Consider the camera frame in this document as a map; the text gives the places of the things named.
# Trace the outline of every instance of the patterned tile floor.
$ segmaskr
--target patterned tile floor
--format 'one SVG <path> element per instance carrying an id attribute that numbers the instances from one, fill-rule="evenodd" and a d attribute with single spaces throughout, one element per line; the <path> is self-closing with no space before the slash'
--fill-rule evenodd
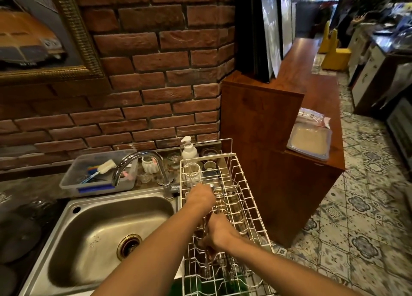
<path id="1" fill-rule="evenodd" d="M 315 64 L 337 76 L 347 170 L 292 247 L 275 249 L 364 295 L 412 295 L 412 184 L 384 124 L 352 113 L 347 75 Z"/>

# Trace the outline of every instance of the hand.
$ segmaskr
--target hand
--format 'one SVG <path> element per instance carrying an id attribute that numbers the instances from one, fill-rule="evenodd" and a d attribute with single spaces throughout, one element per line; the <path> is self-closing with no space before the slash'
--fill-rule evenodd
<path id="1" fill-rule="evenodd" d="M 207 236 L 198 244 L 208 250 L 212 260 L 218 252 L 229 252 L 237 240 L 243 240 L 224 214 L 212 213 L 206 231 L 208 232 Z"/>
<path id="2" fill-rule="evenodd" d="M 202 218 L 206 216 L 216 204 L 216 199 L 209 185 L 196 184 L 186 196 L 186 205 L 196 206 Z"/>

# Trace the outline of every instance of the brick wall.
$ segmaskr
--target brick wall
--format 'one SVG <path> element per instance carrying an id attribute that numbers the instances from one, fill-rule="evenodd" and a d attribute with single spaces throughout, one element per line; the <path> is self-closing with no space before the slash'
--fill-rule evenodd
<path id="1" fill-rule="evenodd" d="M 234 69 L 233 0 L 77 2 L 108 79 L 4 88 L 0 169 L 218 138 L 219 82 Z"/>

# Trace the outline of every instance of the sink drain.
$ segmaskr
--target sink drain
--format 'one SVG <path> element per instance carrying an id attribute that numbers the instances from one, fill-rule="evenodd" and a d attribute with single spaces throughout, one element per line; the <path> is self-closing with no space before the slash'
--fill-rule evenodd
<path id="1" fill-rule="evenodd" d="M 135 250 L 137 246 L 142 242 L 142 238 L 137 234 L 130 234 L 121 240 L 119 246 L 117 247 L 117 258 L 122 261 L 132 251 Z"/>

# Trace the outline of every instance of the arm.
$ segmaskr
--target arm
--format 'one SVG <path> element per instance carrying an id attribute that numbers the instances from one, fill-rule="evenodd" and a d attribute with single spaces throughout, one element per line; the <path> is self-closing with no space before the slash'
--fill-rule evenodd
<path id="1" fill-rule="evenodd" d="M 150 234 L 92 295 L 166 295 L 188 249 L 190 237 L 215 201 L 208 185 L 196 185 L 187 195 L 182 209 Z"/>
<path id="2" fill-rule="evenodd" d="M 213 214 L 202 245 L 227 252 L 258 274 L 283 296 L 358 296 L 350 288 L 282 256 L 269 253 L 243 238 L 223 214 Z"/>

